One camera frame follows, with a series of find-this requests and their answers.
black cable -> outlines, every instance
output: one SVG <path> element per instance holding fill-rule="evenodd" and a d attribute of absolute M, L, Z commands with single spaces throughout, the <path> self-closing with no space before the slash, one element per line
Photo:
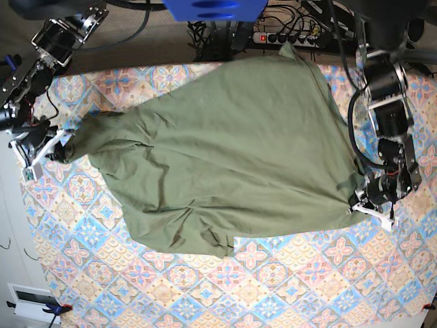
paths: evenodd
<path fill-rule="evenodd" d="M 26 249 L 25 249 L 25 248 L 23 248 L 23 249 L 25 250 L 25 254 L 26 254 L 29 258 L 31 258 L 32 260 L 34 260 L 34 261 L 38 261 L 38 260 L 41 260 L 41 259 L 42 259 L 42 257 L 40 257 L 40 256 L 38 256 L 38 258 L 32 258 L 32 257 L 27 253 Z"/>
<path fill-rule="evenodd" d="M 54 116 L 51 116 L 51 117 L 49 117 L 49 118 L 46 119 L 47 121 L 49 121 L 49 120 L 52 120 L 53 118 L 56 118 L 56 117 L 59 115 L 59 110 L 58 110 L 58 108 L 55 106 L 55 104 L 53 103 L 53 101 L 50 99 L 50 96 L 48 95 L 48 90 L 47 90 L 47 92 L 46 92 L 46 95 L 47 95 L 47 99 L 48 99 L 48 101 L 49 101 L 50 104 L 53 106 L 53 108 L 56 110 L 56 114 L 55 114 Z"/>
<path fill-rule="evenodd" d="M 313 19 L 315 22 L 317 22 L 317 20 L 316 20 L 314 17 L 312 17 L 311 15 L 301 15 L 301 16 L 299 16 L 299 17 L 294 21 L 294 24 L 293 24 L 293 26 L 292 26 L 291 28 L 289 28 L 288 25 L 291 24 L 291 23 L 293 23 L 293 21 L 290 21 L 290 22 L 286 23 L 285 25 L 286 25 L 286 27 L 287 27 L 288 29 L 294 30 L 294 28 L 295 28 L 296 24 L 298 23 L 298 21 L 302 20 L 302 25 L 305 26 L 305 21 L 304 21 L 304 18 L 305 18 L 305 17 L 311 18 L 311 19 Z M 282 28 L 282 30 L 281 30 L 279 33 L 280 33 L 280 34 L 283 33 L 284 29 L 285 29 L 285 26 Z"/>
<path fill-rule="evenodd" d="M 150 4 L 150 0 L 145 0 L 145 2 L 147 4 Z M 68 46 L 64 46 L 62 44 L 58 44 L 55 43 L 53 40 L 49 39 L 52 43 L 55 43 L 55 45 L 61 49 L 65 49 L 65 50 L 70 50 L 70 51 L 96 51 L 96 50 L 105 50 L 105 49 L 109 49 L 112 48 L 113 46 L 119 46 L 123 43 L 129 42 L 131 40 L 133 40 L 134 38 L 136 38 L 144 29 L 145 26 L 147 25 L 147 22 L 149 21 L 149 16 L 150 16 L 150 11 L 146 10 L 144 11 L 144 19 L 143 22 L 141 23 L 140 27 L 138 28 L 138 30 L 133 33 L 131 36 L 128 36 L 126 39 L 123 39 L 121 41 L 118 41 L 116 43 L 111 43 L 111 44 L 106 44 L 104 46 L 96 46 L 94 48 L 70 48 Z"/>
<path fill-rule="evenodd" d="M 23 146 L 20 143 L 17 143 L 16 147 L 18 148 L 18 151 L 21 153 L 21 156 L 24 158 L 25 163 L 26 163 L 26 167 L 30 166 L 31 163 L 30 163 L 30 160 L 29 160 L 29 155 L 26 154 L 26 152 L 23 149 Z"/>
<path fill-rule="evenodd" d="M 355 154 L 358 156 L 358 159 L 361 161 L 362 164 L 366 164 L 367 166 L 373 167 L 375 169 L 384 169 L 384 170 L 387 170 L 387 171 L 389 171 L 391 169 L 396 169 L 396 167 L 392 167 L 390 165 L 383 165 L 383 164 L 377 164 L 377 163 L 372 162 L 370 159 L 368 159 L 358 149 L 358 146 L 356 145 L 355 132 L 354 132 L 354 124 L 353 124 L 354 107 L 355 107 L 355 102 L 358 100 L 360 95 L 366 90 L 366 88 L 367 88 L 367 86 L 365 86 L 361 90 L 356 90 L 354 95 L 350 99 L 350 102 L 349 102 L 349 108 L 348 108 L 348 130 L 349 130 L 349 139 L 350 139 L 350 143 L 352 145 L 352 149 L 355 152 Z"/>
<path fill-rule="evenodd" d="M 11 248 L 11 238 L 9 238 L 9 244 L 8 244 L 8 248 L 0 245 L 1 248 L 8 250 L 9 248 Z"/>
<path fill-rule="evenodd" d="M 136 3 L 122 0 L 107 0 L 110 5 L 115 5 L 120 8 L 132 9 L 132 10 L 146 10 L 151 12 L 159 12 L 161 10 L 167 10 L 162 3 Z"/>
<path fill-rule="evenodd" d="M 302 19 L 302 24 L 305 25 L 305 21 L 303 20 L 304 17 L 305 17 L 305 15 L 300 14 L 296 20 L 290 20 L 290 21 L 286 22 L 286 24 L 283 25 L 283 28 L 277 33 L 277 35 L 282 34 L 285 31 L 285 28 L 289 29 L 289 31 L 291 33 L 292 31 L 294 31 L 294 27 L 296 26 L 298 21 L 301 19 Z"/>
<path fill-rule="evenodd" d="M 206 23 L 203 21 L 198 22 L 188 22 L 188 34 L 191 37 L 193 43 L 188 43 L 191 48 L 196 50 L 195 62 L 201 59 L 202 49 L 209 44 L 212 37 L 208 35 L 205 37 L 205 32 L 207 31 Z"/>
<path fill-rule="evenodd" d="M 271 19 L 271 18 L 273 18 L 276 21 L 278 21 L 283 26 L 283 28 L 287 28 L 287 29 L 290 29 L 287 26 L 287 24 L 293 23 L 293 21 L 294 21 L 294 20 L 291 20 L 291 21 L 289 21 L 287 23 L 284 23 L 281 19 L 277 18 L 276 16 L 265 16 L 265 17 L 262 17 L 259 21 L 264 22 L 264 21 L 266 21 L 266 19 Z"/>
<path fill-rule="evenodd" d="M 337 20 L 337 17 L 335 16 L 335 9 L 334 9 L 333 0 L 328 0 L 328 5 L 329 5 L 330 14 L 334 20 L 334 28 L 335 28 L 335 33 L 337 34 L 337 41 L 339 44 L 339 50 L 340 50 L 341 61 L 343 62 L 343 68 L 346 72 L 346 76 L 348 77 L 349 83 L 352 85 L 352 87 L 354 87 L 354 89 L 356 91 L 359 91 L 359 88 L 356 86 L 355 82 L 352 80 L 352 77 L 350 76 L 350 73 L 349 73 L 348 63 L 346 61 L 346 55 L 344 53 L 344 48 L 343 48 L 343 37 L 340 33 L 339 21 Z"/>
<path fill-rule="evenodd" d="M 267 18 L 273 18 L 273 19 L 276 19 L 277 21 L 279 21 L 279 23 L 281 25 L 283 25 L 283 26 L 285 25 L 284 22 L 281 19 L 277 18 L 276 16 L 264 16 L 267 8 L 281 8 L 281 9 L 286 9 L 286 10 L 290 11 L 290 13 L 292 14 L 292 19 L 289 22 L 287 22 L 287 24 L 293 22 L 294 19 L 296 18 L 296 15 L 294 14 L 293 10 L 296 10 L 299 15 L 302 15 L 301 12 L 299 12 L 295 7 L 293 7 L 291 5 L 276 3 L 276 4 L 267 5 L 266 7 L 264 7 L 261 14 L 258 16 L 257 21 L 265 21 Z"/>
<path fill-rule="evenodd" d="M 310 34 L 307 35 L 307 37 L 308 37 L 308 36 L 311 35 L 311 33 L 313 32 L 313 30 L 315 29 L 316 26 L 318 26 L 318 27 L 320 28 L 320 32 L 323 31 L 322 26 L 321 26 L 321 25 L 320 25 L 320 24 L 315 20 L 315 18 L 313 18 L 313 20 L 310 20 L 310 21 L 309 21 L 310 29 L 308 29 L 308 30 L 305 30 L 305 21 L 304 21 L 303 19 L 302 19 L 302 25 L 300 26 L 300 29 L 294 29 L 294 27 L 296 26 L 297 22 L 298 22 L 298 21 L 296 21 L 296 22 L 293 24 L 292 28 L 290 29 L 290 32 L 288 32 L 288 34 L 287 34 L 287 37 L 290 36 L 291 33 L 292 33 L 293 31 L 297 31 L 299 35 L 300 35 L 302 32 L 304 32 L 304 31 L 310 32 Z"/>
<path fill-rule="evenodd" d="M 50 325 L 48 326 L 48 328 L 51 328 L 53 326 L 53 323 L 55 322 L 56 316 L 53 317 L 52 322 L 50 323 Z"/>

blue object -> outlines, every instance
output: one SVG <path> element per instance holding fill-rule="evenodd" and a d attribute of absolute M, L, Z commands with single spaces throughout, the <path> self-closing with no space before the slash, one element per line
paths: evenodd
<path fill-rule="evenodd" d="M 255 22 L 267 0 L 164 0 L 174 19 Z"/>
<path fill-rule="evenodd" d="M 46 303 L 46 307 L 48 307 L 48 309 L 42 309 L 42 310 L 46 313 L 54 314 L 55 316 L 59 316 L 63 313 L 66 313 L 66 312 L 69 312 L 72 310 L 71 305 L 60 306 L 60 305 L 53 305 L 53 304 Z"/>
<path fill-rule="evenodd" d="M 8 63 L 9 66 L 11 66 L 12 72 L 16 71 L 16 64 L 15 64 L 14 58 L 12 58 L 12 56 L 6 55 L 5 62 Z"/>

tile pattern fabric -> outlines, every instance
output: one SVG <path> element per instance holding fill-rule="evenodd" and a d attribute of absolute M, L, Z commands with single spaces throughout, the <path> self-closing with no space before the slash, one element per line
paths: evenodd
<path fill-rule="evenodd" d="M 56 123 L 72 128 L 87 112 L 125 111 L 216 66 L 58 79 L 49 90 L 61 110 Z M 344 71 L 320 68 L 346 116 Z M 417 315 L 437 291 L 437 84 L 410 76 L 409 85 L 423 183 L 396 205 L 391 234 L 369 218 L 342 230 L 236 238 L 235 256 L 224 260 L 160 254 L 130 238 L 120 203 L 87 157 L 47 161 L 44 177 L 22 190 L 48 285 L 74 307 L 64 327 L 339 328 Z M 40 97 L 36 112 L 51 111 Z M 357 139 L 371 153 L 376 140 L 362 125 Z"/>

green cloth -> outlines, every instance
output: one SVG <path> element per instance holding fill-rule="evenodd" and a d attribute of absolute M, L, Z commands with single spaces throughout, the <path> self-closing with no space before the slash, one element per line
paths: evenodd
<path fill-rule="evenodd" d="M 233 61 L 177 90 L 83 122 L 67 162 L 88 154 L 134 240 L 159 252 L 233 251 L 233 237 L 339 229 L 357 173 L 348 131 L 317 66 Z"/>

